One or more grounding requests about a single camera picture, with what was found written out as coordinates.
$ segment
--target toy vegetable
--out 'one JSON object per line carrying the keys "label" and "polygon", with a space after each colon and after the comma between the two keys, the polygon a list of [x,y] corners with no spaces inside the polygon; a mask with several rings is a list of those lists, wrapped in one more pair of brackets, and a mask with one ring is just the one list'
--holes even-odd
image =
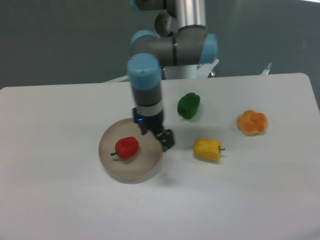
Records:
{"label": "toy vegetable", "polygon": [[236,124],[246,135],[255,135],[265,132],[268,126],[268,120],[261,112],[247,110],[237,118]]}
{"label": "toy vegetable", "polygon": [[200,96],[189,92],[178,102],[178,113],[185,119],[191,119],[197,112],[200,104]]}
{"label": "toy vegetable", "polygon": [[115,152],[111,156],[119,155],[121,159],[129,159],[139,150],[139,142],[133,136],[128,136],[118,140],[115,144]]}
{"label": "toy vegetable", "polygon": [[220,151],[224,150],[218,140],[207,138],[196,140],[193,146],[194,155],[212,161],[218,161],[220,159]]}

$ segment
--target gray wall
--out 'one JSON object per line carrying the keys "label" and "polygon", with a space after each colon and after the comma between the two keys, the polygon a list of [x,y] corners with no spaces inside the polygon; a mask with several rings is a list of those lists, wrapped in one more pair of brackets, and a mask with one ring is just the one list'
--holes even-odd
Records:
{"label": "gray wall", "polygon": [[[305,73],[320,103],[320,4],[206,0],[217,75]],[[0,88],[100,83],[126,74],[131,36],[157,12],[128,0],[0,0]]]}

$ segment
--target yellow bell pepper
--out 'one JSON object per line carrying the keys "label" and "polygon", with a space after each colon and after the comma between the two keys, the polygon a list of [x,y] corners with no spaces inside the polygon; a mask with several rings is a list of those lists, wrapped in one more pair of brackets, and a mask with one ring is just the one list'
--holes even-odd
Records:
{"label": "yellow bell pepper", "polygon": [[204,158],[212,161],[220,159],[220,151],[223,151],[222,145],[218,140],[213,139],[198,139],[194,142],[193,152],[199,158]]}

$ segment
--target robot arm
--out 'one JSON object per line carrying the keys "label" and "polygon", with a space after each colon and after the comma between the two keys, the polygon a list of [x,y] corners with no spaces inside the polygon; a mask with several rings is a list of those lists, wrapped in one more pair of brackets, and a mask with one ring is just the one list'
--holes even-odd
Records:
{"label": "robot arm", "polygon": [[131,59],[127,73],[136,107],[133,119],[142,134],[148,130],[163,145],[171,148],[174,136],[164,129],[161,94],[161,68],[212,63],[218,53],[216,36],[207,33],[204,0],[130,0],[134,9],[166,9],[176,16],[178,31],[169,37],[158,37],[151,31],[138,31],[131,40]]}

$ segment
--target table surface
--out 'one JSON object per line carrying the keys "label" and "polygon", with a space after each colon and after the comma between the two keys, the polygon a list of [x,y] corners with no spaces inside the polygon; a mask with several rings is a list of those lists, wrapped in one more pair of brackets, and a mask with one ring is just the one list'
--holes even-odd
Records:
{"label": "table surface", "polygon": [[[177,114],[188,92],[194,118]],[[320,114],[304,74],[162,81],[176,145],[139,184],[115,181],[99,159],[104,131],[131,117],[128,82],[0,91],[0,239],[315,240],[320,237]],[[236,126],[263,112],[264,135]],[[195,159],[196,139],[226,149]]]}

